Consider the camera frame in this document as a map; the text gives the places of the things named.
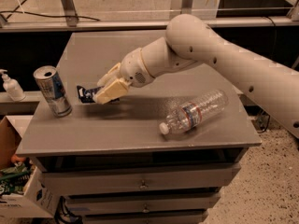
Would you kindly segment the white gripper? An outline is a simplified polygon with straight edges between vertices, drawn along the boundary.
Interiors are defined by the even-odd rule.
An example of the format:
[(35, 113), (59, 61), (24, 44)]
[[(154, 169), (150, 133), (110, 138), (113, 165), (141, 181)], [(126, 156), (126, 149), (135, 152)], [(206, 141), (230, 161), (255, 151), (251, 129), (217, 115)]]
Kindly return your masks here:
[(131, 85), (141, 88), (153, 80), (154, 77), (144, 64), (142, 48), (138, 48), (128, 53), (121, 63), (115, 64), (98, 80), (97, 86), (103, 88), (94, 95), (93, 100), (103, 105), (126, 95)]

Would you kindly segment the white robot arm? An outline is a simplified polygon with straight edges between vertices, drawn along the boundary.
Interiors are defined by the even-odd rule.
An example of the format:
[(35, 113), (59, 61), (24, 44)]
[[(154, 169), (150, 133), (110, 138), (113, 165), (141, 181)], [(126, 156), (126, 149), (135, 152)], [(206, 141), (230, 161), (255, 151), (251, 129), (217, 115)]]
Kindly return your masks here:
[(299, 137), (299, 72), (228, 42), (190, 14), (172, 19), (165, 36), (128, 53), (97, 85), (93, 99), (105, 104), (165, 73), (205, 63), (286, 130)]

